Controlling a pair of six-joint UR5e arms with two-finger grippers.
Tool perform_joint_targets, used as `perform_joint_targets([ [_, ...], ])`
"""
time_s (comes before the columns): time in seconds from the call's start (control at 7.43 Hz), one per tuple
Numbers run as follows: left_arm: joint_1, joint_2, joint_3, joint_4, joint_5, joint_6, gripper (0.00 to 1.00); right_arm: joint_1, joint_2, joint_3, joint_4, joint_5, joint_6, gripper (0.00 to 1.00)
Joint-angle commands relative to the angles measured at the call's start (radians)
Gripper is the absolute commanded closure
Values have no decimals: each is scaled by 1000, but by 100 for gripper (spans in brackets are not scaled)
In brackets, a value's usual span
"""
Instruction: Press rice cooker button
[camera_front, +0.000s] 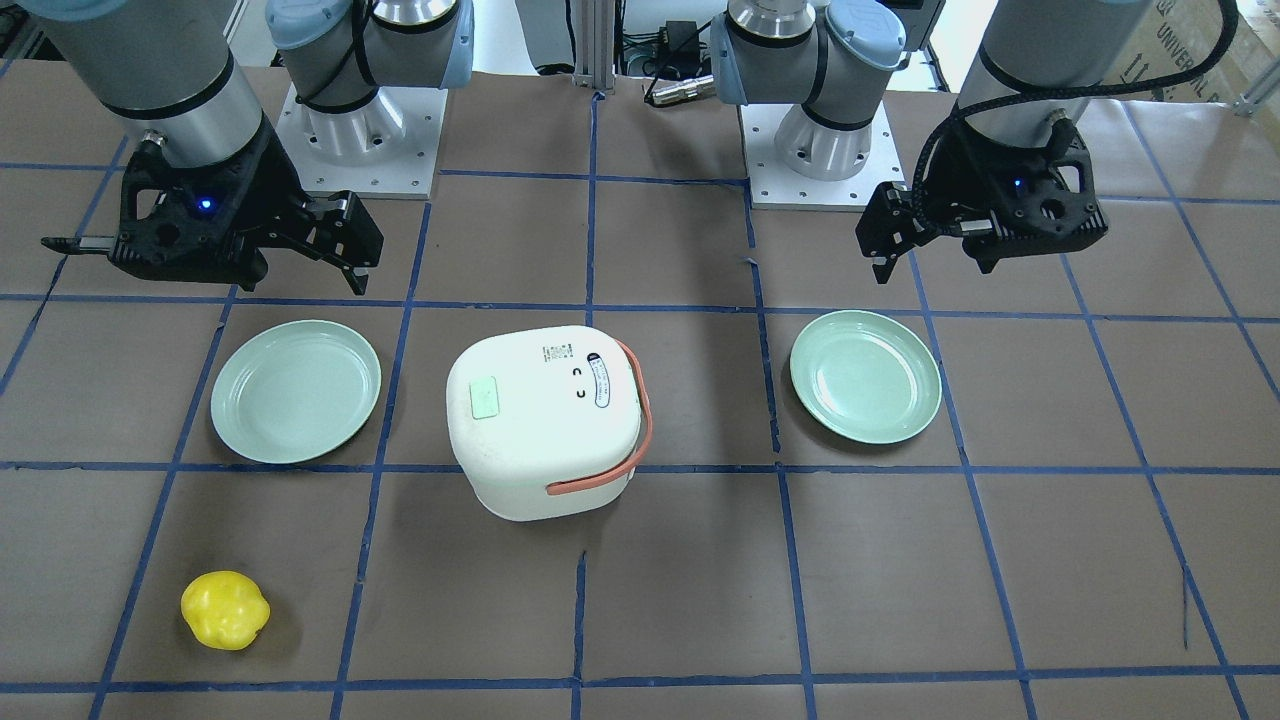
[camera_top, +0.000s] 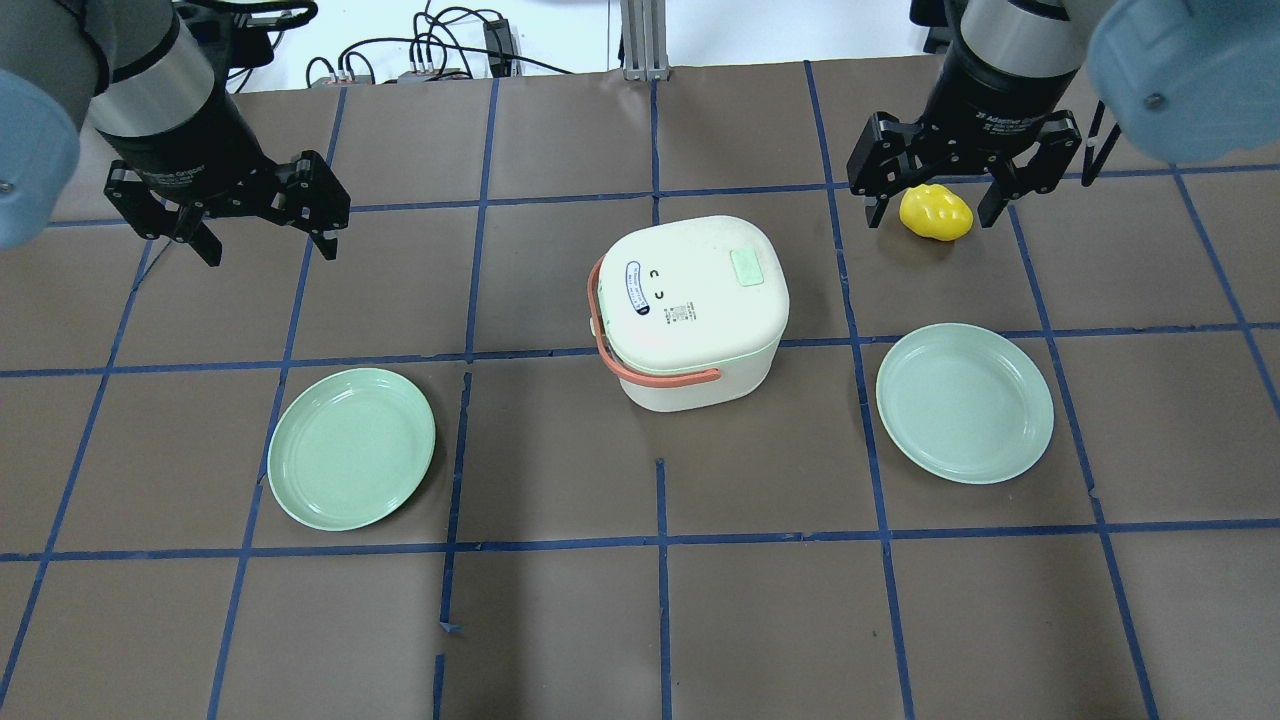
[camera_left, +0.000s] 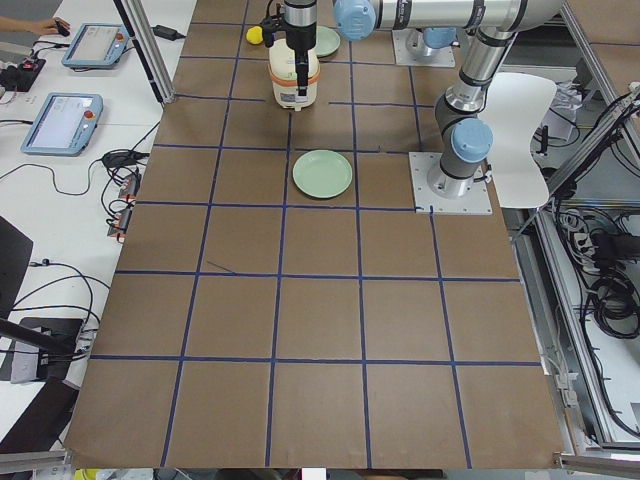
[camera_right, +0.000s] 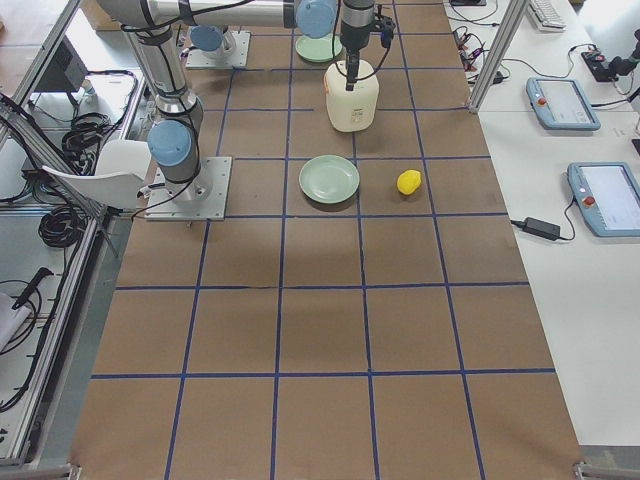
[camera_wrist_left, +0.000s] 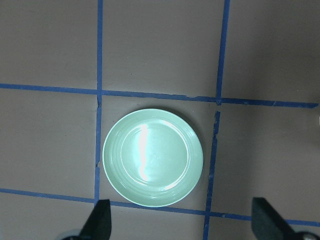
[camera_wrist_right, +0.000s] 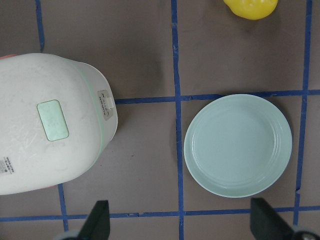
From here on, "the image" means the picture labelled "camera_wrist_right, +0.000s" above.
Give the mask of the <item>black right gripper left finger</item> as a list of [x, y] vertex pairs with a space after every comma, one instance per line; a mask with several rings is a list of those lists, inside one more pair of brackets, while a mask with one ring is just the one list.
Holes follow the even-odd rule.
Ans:
[[98, 200], [77, 235], [78, 240], [108, 240], [111, 232], [108, 200]]

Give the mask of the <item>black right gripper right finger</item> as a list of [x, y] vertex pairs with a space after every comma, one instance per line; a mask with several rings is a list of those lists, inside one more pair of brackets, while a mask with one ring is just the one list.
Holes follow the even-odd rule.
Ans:
[[291, 240], [294, 231], [264, 198], [250, 200], [250, 230], [256, 240]]

